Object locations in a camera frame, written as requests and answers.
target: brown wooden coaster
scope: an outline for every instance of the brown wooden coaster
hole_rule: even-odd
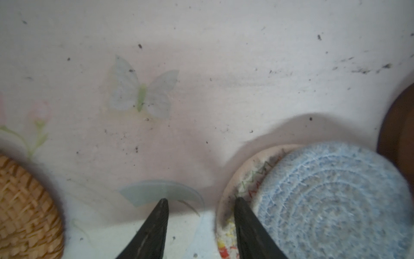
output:
[[[394,101],[381,126],[377,152],[394,163],[414,191],[414,84]]]
[[[61,258],[62,221],[39,182],[0,155],[0,188],[0,259]]]

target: flower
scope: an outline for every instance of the flower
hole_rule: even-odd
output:
[[[0,127],[6,125],[6,112],[4,109],[3,93],[0,92]]]
[[[28,114],[29,120],[34,122],[36,126],[44,126],[52,118],[52,109],[46,101],[40,101],[32,106]]]

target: spiral pattern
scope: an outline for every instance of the spiral pattern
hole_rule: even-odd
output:
[[[413,226],[408,185],[380,155],[317,143],[282,159],[253,211],[289,259],[407,256]]]

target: butterfly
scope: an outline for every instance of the butterfly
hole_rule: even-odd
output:
[[[155,78],[149,84],[140,84],[134,68],[120,56],[115,62],[116,88],[111,92],[110,107],[125,111],[135,107],[138,112],[143,108],[154,117],[169,117],[171,102],[168,93],[177,84],[178,70],[170,70]]]

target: white surface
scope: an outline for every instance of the white surface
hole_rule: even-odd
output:
[[[49,138],[27,167],[62,200],[64,258],[114,258],[150,211],[116,190],[148,179],[202,194],[202,243],[174,244],[187,249],[185,258],[218,258],[214,211],[245,159],[272,145],[329,139],[374,149],[388,107],[414,82],[413,13],[411,0],[1,1],[7,126],[23,129],[34,101],[53,110]],[[116,54],[147,84],[180,71],[169,119],[108,109]],[[6,154],[26,161],[17,139],[0,140]],[[187,231],[176,222],[169,231]]]

